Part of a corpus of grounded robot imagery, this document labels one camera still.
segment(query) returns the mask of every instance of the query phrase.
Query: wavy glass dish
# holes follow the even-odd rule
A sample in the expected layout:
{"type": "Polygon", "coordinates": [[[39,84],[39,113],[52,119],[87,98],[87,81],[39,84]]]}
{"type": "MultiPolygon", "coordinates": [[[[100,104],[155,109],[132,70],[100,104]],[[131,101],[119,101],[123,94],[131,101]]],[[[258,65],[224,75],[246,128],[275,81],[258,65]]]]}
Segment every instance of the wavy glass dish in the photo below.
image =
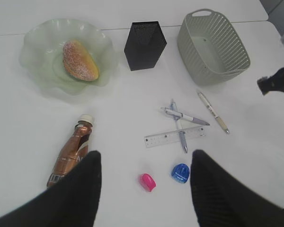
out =
{"type": "Polygon", "coordinates": [[[58,87],[72,95],[87,86],[105,86],[118,65],[111,39],[93,25],[76,19],[52,19],[30,30],[24,36],[19,61],[41,88],[58,87]],[[78,80],[65,71],[62,49],[72,39],[80,41],[93,57],[100,70],[97,80],[78,80]]]}

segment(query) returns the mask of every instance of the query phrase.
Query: ballpoint pen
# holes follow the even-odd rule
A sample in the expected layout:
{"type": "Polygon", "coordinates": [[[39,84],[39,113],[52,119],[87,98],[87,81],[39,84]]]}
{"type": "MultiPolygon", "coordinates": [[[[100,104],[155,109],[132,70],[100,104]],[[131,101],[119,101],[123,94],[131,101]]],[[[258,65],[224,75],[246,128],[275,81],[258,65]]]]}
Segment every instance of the ballpoint pen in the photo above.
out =
{"type": "Polygon", "coordinates": [[[166,108],[166,107],[161,107],[161,109],[164,110],[164,112],[166,114],[177,117],[179,119],[183,119],[183,120],[186,120],[186,121],[189,121],[189,122],[192,122],[192,123],[195,123],[195,124],[200,124],[200,125],[207,125],[207,126],[210,125],[206,121],[202,121],[202,120],[200,120],[196,117],[189,116],[185,113],[181,113],[181,112],[178,112],[178,111],[175,111],[175,110],[171,110],[171,109],[166,108]]]}
{"type": "MultiPolygon", "coordinates": [[[[174,99],[171,99],[170,108],[175,111],[178,110],[174,99]]],[[[177,129],[178,130],[182,129],[182,125],[181,122],[179,121],[179,118],[174,116],[174,120],[176,121],[177,129]]],[[[185,151],[185,153],[187,153],[187,144],[186,144],[185,134],[183,131],[179,131],[179,137],[180,137],[181,146],[185,151]]]]}
{"type": "Polygon", "coordinates": [[[218,114],[213,110],[212,105],[210,104],[210,102],[208,101],[208,99],[205,97],[205,95],[203,95],[202,92],[197,91],[201,101],[204,103],[204,105],[207,107],[207,109],[209,110],[209,112],[212,113],[213,117],[216,119],[216,121],[218,122],[218,124],[221,126],[221,128],[224,130],[224,132],[226,132],[227,134],[230,134],[229,129],[227,128],[226,124],[224,123],[224,121],[222,120],[221,117],[218,116],[218,114]]]}

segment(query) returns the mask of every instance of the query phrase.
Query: ruler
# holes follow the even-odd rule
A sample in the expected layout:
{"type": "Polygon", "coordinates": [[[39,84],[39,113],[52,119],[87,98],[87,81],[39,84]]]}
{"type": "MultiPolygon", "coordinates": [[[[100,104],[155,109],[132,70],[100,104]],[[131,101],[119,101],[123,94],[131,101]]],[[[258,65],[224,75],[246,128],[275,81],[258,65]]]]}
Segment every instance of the ruler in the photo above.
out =
{"type": "Polygon", "coordinates": [[[179,142],[179,132],[183,131],[185,134],[185,139],[198,138],[200,136],[205,136],[205,130],[203,126],[197,126],[193,128],[180,129],[176,131],[169,131],[165,133],[150,135],[144,137],[144,142],[147,148],[154,146],[164,145],[168,143],[179,142]]]}

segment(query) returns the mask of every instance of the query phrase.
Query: blue pencil sharpener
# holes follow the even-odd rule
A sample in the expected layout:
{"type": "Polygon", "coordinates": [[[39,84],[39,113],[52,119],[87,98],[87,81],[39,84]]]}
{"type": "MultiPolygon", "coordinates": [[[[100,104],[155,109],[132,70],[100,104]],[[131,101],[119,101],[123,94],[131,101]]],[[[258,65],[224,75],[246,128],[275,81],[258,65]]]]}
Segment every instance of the blue pencil sharpener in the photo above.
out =
{"type": "Polygon", "coordinates": [[[189,178],[189,168],[185,164],[176,165],[171,172],[171,177],[179,183],[186,183],[189,178]]]}

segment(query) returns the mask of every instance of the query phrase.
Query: black mesh pen holder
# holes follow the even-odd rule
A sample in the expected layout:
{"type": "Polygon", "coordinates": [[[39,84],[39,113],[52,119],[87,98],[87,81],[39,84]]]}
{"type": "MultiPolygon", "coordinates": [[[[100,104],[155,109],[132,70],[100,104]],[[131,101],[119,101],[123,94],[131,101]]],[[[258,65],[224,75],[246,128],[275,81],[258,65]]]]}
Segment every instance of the black mesh pen holder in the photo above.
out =
{"type": "Polygon", "coordinates": [[[124,48],[131,71],[154,68],[166,44],[158,21],[132,23],[124,48]]]}

